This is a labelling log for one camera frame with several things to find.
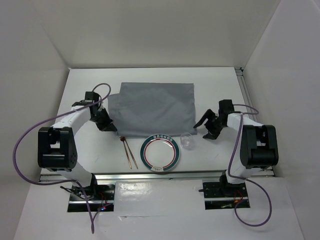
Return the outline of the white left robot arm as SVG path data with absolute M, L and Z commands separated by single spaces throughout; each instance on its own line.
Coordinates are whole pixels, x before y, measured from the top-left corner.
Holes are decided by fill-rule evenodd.
M 75 141 L 76 133 L 88 121 L 95 123 L 101 132 L 117 131 L 103 107 L 101 96 L 94 91 L 87 91 L 83 100 L 72 105 L 70 114 L 50 127 L 39 129 L 37 162 L 42 169 L 58 172 L 67 180 L 80 183 L 81 194 L 92 200 L 99 193 L 97 179 L 78 163 Z

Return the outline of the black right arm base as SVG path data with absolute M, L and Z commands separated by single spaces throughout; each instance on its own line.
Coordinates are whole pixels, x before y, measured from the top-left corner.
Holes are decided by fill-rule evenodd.
M 225 210 L 250 208 L 247 186 L 245 183 L 230 184 L 225 176 L 219 181 L 205 181 L 199 190 L 204 196 L 206 210 Z

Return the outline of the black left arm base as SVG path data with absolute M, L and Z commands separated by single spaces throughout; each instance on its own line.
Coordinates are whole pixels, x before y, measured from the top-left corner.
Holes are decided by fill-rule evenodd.
M 87 203 L 83 192 L 78 186 L 60 188 L 69 193 L 68 213 L 88 212 Z M 95 189 L 85 187 L 88 204 L 92 212 L 113 212 L 115 199 L 115 184 L 98 184 Z

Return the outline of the white plate green red rim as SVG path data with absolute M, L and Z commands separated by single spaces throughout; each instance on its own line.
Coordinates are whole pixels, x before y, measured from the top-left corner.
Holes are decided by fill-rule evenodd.
M 177 142 L 171 136 L 154 134 L 143 141 L 139 156 L 147 169 L 162 173 L 170 171 L 176 166 L 181 151 Z

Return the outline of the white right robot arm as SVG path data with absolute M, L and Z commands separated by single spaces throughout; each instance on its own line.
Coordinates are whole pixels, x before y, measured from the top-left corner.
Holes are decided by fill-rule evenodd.
M 237 131 L 234 148 L 226 172 L 221 176 L 218 190 L 223 196 L 230 196 L 236 185 L 244 183 L 253 174 L 275 166 L 279 162 L 279 151 L 276 128 L 256 122 L 248 115 L 257 115 L 259 111 L 253 107 L 253 112 L 235 110 L 241 104 L 234 104 L 231 99 L 218 103 L 218 113 L 208 109 L 193 126 L 195 129 L 204 125 L 207 134 L 204 139 L 216 140 L 224 128 Z

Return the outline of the copper fork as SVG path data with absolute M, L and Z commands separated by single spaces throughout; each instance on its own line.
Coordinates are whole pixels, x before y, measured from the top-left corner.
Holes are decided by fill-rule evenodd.
M 121 141 L 122 144 L 123 144 L 124 151 L 125 151 L 125 155 L 126 155 L 126 158 L 127 158 L 127 161 L 128 161 L 128 165 L 129 165 L 129 168 L 132 169 L 131 160 L 130 160 L 129 153 L 128 153 L 128 150 L 127 150 L 127 147 L 126 147 L 126 144 L 125 144 L 125 138 L 122 137 L 122 136 L 120 136 L 119 139 L 120 139 L 120 141 Z

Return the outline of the clear plastic cup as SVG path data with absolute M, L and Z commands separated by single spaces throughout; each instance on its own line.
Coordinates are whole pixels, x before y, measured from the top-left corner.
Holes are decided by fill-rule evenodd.
M 180 144 L 184 149 L 187 150 L 193 150 L 195 147 L 195 142 L 193 139 L 193 135 L 185 132 L 183 134 L 180 135 Z

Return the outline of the grey cloth placemat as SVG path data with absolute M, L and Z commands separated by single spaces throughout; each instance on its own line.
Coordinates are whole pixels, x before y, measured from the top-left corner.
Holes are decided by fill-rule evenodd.
M 192 83 L 123 82 L 108 97 L 108 112 L 123 137 L 197 134 Z

